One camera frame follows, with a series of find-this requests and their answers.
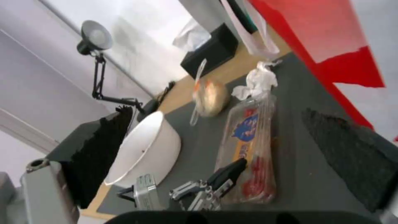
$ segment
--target lamp shade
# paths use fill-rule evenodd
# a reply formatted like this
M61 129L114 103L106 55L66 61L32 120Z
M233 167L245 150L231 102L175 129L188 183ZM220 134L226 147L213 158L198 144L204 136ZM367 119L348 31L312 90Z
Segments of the lamp shade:
M82 41L77 45L77 50L82 55L91 51L103 51L112 47L112 36L101 24L86 20L82 24Z

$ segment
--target black foam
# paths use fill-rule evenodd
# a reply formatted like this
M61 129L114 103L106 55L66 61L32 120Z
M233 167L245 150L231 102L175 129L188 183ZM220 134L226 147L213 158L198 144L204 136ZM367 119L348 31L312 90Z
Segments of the black foam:
M371 212L383 207L396 185L398 166L372 140L379 136L310 109L302 113L302 120L327 163L355 197Z
M131 107L77 127L47 158L62 165L75 204L87 208L112 166L130 124Z

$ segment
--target wooden desk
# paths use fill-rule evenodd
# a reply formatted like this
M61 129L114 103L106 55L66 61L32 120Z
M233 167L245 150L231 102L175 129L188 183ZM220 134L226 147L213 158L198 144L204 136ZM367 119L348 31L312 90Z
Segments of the wooden desk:
M280 49L279 57L284 56L291 51L289 46L279 37L278 34L275 33L272 28L269 27L268 32ZM253 36L256 39L261 39L261 36L258 32L254 33ZM232 80L246 75L250 70L256 67L257 62L261 61L261 59L262 58L260 57L250 55L243 43L240 43L236 50L235 57L211 71L206 75L206 77L218 79L223 83L229 83ZM193 85L194 80L189 75L178 81L175 87L170 91L163 103L160 105L159 110L166 114L189 103L192 100ZM109 189L109 186L102 184L90 206L87 209L82 210L81 215L105 220L113 218L114 215L97 212L98 207L104 200Z

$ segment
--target lamp arm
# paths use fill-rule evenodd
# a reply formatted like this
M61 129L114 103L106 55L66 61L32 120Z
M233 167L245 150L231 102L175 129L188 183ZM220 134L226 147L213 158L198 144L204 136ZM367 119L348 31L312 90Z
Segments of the lamp arm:
M98 65L99 64L102 65L101 78L100 78L100 81L97 82L97 79L98 79ZM97 55L95 57L94 84L93 84L93 92L92 92L93 98L97 99L97 100L104 100L104 101L109 101L109 102L118 103L118 104L126 104L126 105L130 105L130 106L135 106L140 113L145 114L144 109L141 107L142 103L139 102L136 98L134 98L133 100L127 100L127 99L124 99L124 98L118 99L118 98L114 98L114 97L104 96L102 94L102 87L103 87L103 80L104 80L104 73L105 73L105 65L106 65L106 60L103 57L103 54L100 53L99 55Z

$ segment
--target blue logo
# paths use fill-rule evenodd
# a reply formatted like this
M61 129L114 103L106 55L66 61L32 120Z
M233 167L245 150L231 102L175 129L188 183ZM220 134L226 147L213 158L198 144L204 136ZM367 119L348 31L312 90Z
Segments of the blue logo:
M252 115L239 123L232 137L237 137L241 141L251 141L256 135L258 114Z

